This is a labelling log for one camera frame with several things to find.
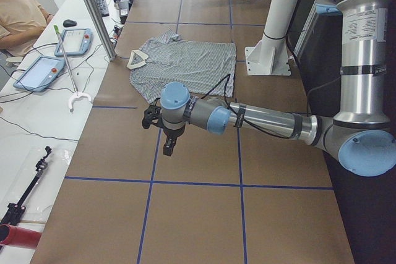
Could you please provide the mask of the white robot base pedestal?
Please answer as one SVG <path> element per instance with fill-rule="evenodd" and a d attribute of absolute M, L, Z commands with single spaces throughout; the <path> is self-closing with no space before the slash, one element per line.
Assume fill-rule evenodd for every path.
<path fill-rule="evenodd" d="M 248 75 L 291 75 L 286 36 L 297 2 L 271 0 L 262 39 L 245 48 Z"/>

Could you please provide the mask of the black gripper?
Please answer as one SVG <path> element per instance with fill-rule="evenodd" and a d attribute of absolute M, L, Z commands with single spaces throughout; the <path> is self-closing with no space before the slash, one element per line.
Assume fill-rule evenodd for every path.
<path fill-rule="evenodd" d="M 178 129 L 163 128 L 165 135 L 167 136 L 163 146 L 163 154 L 170 156 L 173 154 L 174 147 L 176 145 L 176 138 L 182 136 L 185 131 L 185 126 Z"/>

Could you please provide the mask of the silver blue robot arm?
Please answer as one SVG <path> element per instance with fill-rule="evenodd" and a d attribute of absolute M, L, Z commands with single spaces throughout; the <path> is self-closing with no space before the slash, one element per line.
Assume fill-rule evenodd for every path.
<path fill-rule="evenodd" d="M 171 155 L 186 124 L 222 134 L 228 125 L 320 148 L 359 176 L 378 176 L 395 166 L 395 138 L 383 113 L 387 13 L 393 0 L 316 0 L 318 14 L 342 15 L 340 110 L 333 117 L 303 116 L 271 109 L 198 98 L 179 82 L 160 96 L 158 124 Z"/>

